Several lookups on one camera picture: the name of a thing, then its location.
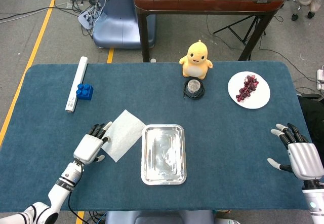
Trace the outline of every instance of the red grapes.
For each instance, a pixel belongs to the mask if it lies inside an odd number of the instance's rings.
[[[244,81],[244,88],[239,90],[239,95],[236,95],[237,101],[244,101],[245,98],[250,97],[251,93],[256,90],[259,82],[255,75],[247,76]]]

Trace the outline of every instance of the yellow plush toy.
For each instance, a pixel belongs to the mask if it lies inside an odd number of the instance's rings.
[[[207,47],[201,40],[192,44],[188,49],[187,55],[179,61],[182,64],[183,76],[192,76],[203,80],[206,77],[208,68],[213,67],[207,56]]]

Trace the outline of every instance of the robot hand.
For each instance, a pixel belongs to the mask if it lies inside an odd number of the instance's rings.
[[[68,164],[48,194],[51,207],[37,202],[24,212],[0,219],[0,224],[54,224],[63,202],[79,183],[84,170],[83,166],[104,159],[104,155],[98,157],[97,154],[101,146],[110,140],[108,137],[101,138],[111,124],[112,122],[106,125],[94,125],[80,141],[73,153],[74,161]]]
[[[324,223],[324,186],[319,182],[324,176],[324,168],[318,151],[313,143],[300,135],[296,126],[288,124],[288,127],[276,124],[277,129],[271,133],[277,135],[284,144],[291,165],[282,165],[272,158],[268,162],[276,169],[293,172],[294,175],[304,181],[303,194],[315,224]]]

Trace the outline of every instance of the blue lego brick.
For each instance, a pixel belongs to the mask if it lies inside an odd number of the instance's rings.
[[[79,84],[77,86],[76,97],[82,100],[91,100],[93,87],[88,84]]]

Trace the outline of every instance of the blue table surface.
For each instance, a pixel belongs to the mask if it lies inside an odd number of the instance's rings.
[[[92,100],[79,100],[69,114],[65,105],[76,68],[35,65],[27,72],[0,150],[0,212],[22,211],[37,201],[50,204],[47,194],[84,134],[124,109],[145,124],[184,128],[187,180],[145,185],[139,139],[117,163],[107,156],[85,167],[71,198],[75,210],[306,208],[302,182],[267,163],[268,157],[289,163],[270,133],[276,123],[293,123],[309,138],[283,63],[214,62],[200,100],[183,98],[186,79],[178,63],[89,64],[84,83],[94,87]],[[269,84],[271,97],[263,108],[243,108],[228,95],[229,79],[246,70]]]

